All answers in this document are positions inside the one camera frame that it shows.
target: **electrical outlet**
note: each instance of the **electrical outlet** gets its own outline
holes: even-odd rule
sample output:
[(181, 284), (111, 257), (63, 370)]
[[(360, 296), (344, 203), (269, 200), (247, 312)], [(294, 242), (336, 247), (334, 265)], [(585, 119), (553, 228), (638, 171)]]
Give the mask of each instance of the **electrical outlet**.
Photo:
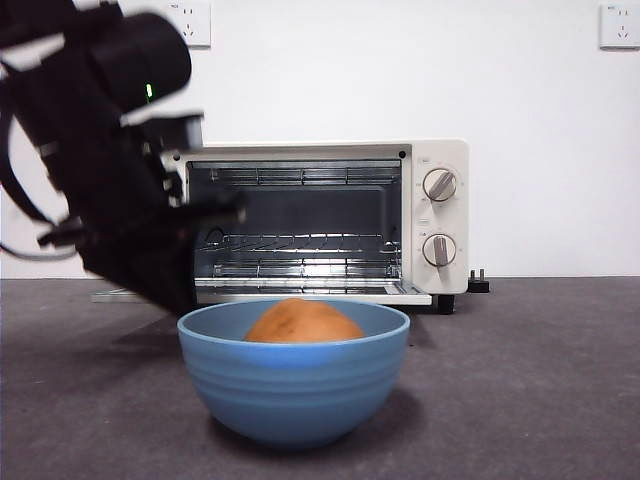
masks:
[(175, 1), (166, 4), (167, 18), (190, 47), (211, 46), (211, 6), (208, 2)]
[(600, 5), (600, 48), (640, 48), (640, 3)]

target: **white toaster oven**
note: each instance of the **white toaster oven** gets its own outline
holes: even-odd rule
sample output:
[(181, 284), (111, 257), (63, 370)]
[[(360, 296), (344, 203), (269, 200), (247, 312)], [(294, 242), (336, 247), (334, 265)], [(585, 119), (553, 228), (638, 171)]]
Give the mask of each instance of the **white toaster oven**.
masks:
[(290, 296), (430, 305), (467, 289), (464, 141), (213, 144), (165, 165), (185, 201), (242, 192), (246, 220), (203, 230), (198, 303)]

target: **white wall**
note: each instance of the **white wall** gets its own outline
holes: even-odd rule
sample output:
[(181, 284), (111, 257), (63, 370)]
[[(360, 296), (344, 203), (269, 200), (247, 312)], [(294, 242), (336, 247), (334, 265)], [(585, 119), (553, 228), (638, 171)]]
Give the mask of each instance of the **white wall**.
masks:
[[(212, 49), (192, 51), (190, 86), (157, 110), (204, 109), (205, 141), (463, 137), (472, 266), (640, 275), (640, 52), (598, 50), (597, 5), (213, 0)], [(30, 191), (56, 210), (31, 149), (14, 138)], [(7, 200), (2, 237), (35, 248)], [(4, 257), (2, 268), (82, 275), (78, 261)]]

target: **black robotic arm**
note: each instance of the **black robotic arm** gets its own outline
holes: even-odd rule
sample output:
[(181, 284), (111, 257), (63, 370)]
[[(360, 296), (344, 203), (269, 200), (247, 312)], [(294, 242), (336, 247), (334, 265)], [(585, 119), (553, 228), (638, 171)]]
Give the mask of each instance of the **black robotic arm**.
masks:
[[(0, 177), (34, 221), (51, 224), (41, 245), (74, 245), (84, 268), (176, 314), (195, 307), (193, 243), (203, 224), (237, 221), (242, 199), (179, 205), (181, 179), (160, 154), (198, 147), (198, 115), (122, 125), (132, 110), (182, 88), (188, 49), (162, 17), (124, 17), (117, 4), (78, 11), (71, 0), (0, 0), (0, 49), (62, 33), (64, 46), (19, 71), (3, 63)], [(9, 128), (15, 117), (38, 149), (69, 217), (56, 225), (13, 175)]]

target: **knob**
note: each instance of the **knob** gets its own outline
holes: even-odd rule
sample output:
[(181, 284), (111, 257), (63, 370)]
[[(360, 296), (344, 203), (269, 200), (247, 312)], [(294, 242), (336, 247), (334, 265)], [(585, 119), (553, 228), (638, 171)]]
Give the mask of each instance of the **knob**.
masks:
[(434, 202), (444, 202), (456, 193), (456, 176), (446, 168), (436, 168), (424, 176), (422, 189)]
[(456, 256), (456, 243), (448, 235), (431, 235), (422, 245), (422, 254), (434, 267), (445, 267)]

